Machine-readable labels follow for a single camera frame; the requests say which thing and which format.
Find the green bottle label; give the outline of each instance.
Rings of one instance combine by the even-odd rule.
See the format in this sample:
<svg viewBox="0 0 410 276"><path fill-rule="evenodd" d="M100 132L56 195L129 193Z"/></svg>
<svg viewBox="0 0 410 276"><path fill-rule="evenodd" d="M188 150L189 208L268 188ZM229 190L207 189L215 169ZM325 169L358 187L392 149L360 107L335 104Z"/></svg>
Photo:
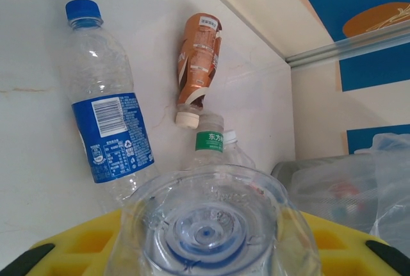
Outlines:
<svg viewBox="0 0 410 276"><path fill-rule="evenodd" d="M212 131L198 132L195 150L215 150L223 152L224 135Z"/></svg>

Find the plastic bottle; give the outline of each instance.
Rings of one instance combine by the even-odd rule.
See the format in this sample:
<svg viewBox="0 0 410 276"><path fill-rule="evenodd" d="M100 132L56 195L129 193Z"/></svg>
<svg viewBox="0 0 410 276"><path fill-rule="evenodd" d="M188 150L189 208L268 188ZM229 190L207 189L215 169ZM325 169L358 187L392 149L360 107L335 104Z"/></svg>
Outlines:
<svg viewBox="0 0 410 276"><path fill-rule="evenodd" d="M255 162L238 146L234 130L224 132L224 162L226 164L240 165L255 168Z"/></svg>
<svg viewBox="0 0 410 276"><path fill-rule="evenodd" d="M224 162L224 119L217 114L202 114L199 119L195 154L190 169Z"/></svg>
<svg viewBox="0 0 410 276"><path fill-rule="evenodd" d="M196 129L206 92L218 67L222 27L208 13L197 13L186 21L178 57L177 126Z"/></svg>
<svg viewBox="0 0 410 276"><path fill-rule="evenodd" d="M159 176L123 209L104 276L320 276L311 229L276 179L208 165Z"/></svg>
<svg viewBox="0 0 410 276"><path fill-rule="evenodd" d="M72 33L61 79L72 103L95 183L110 194L104 212L156 176L142 113L125 50L101 25L97 4L75 0L65 6Z"/></svg>

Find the blue bottle cap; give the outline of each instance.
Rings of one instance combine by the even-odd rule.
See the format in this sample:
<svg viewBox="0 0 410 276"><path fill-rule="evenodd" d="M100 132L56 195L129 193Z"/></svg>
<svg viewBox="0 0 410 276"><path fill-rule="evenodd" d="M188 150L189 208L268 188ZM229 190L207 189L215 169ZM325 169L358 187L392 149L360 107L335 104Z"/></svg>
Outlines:
<svg viewBox="0 0 410 276"><path fill-rule="evenodd" d="M83 17L101 19L100 9L98 9L97 3L91 0L70 1L65 5L65 12L69 21Z"/></svg>

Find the white wall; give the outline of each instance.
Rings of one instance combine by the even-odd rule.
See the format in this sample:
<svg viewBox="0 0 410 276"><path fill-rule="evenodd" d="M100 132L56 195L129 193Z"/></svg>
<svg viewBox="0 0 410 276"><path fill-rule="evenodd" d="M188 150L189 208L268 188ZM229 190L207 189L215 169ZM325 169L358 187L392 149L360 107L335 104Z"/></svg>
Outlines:
<svg viewBox="0 0 410 276"><path fill-rule="evenodd" d="M346 154L346 130L410 124L410 81L342 92L337 62L292 70L297 159Z"/></svg>

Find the water bottle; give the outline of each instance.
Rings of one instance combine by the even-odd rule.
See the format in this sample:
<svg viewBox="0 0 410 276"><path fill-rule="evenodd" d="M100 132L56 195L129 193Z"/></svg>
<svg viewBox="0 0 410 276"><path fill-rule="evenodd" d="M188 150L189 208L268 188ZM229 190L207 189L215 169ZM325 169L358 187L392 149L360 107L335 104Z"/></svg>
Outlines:
<svg viewBox="0 0 410 276"><path fill-rule="evenodd" d="M189 169L208 164L222 164L224 151L224 119L222 116L206 113L199 118L195 154Z"/></svg>
<svg viewBox="0 0 410 276"><path fill-rule="evenodd" d="M321 274L313 235L279 181L206 165L135 191L104 276Z"/></svg>
<svg viewBox="0 0 410 276"><path fill-rule="evenodd" d="M105 31L97 4L65 6L72 33L61 79L72 103L94 182L110 194L104 212L121 207L158 174L125 50Z"/></svg>
<svg viewBox="0 0 410 276"><path fill-rule="evenodd" d="M255 168L255 162L238 146L234 130L224 132L224 163Z"/></svg>

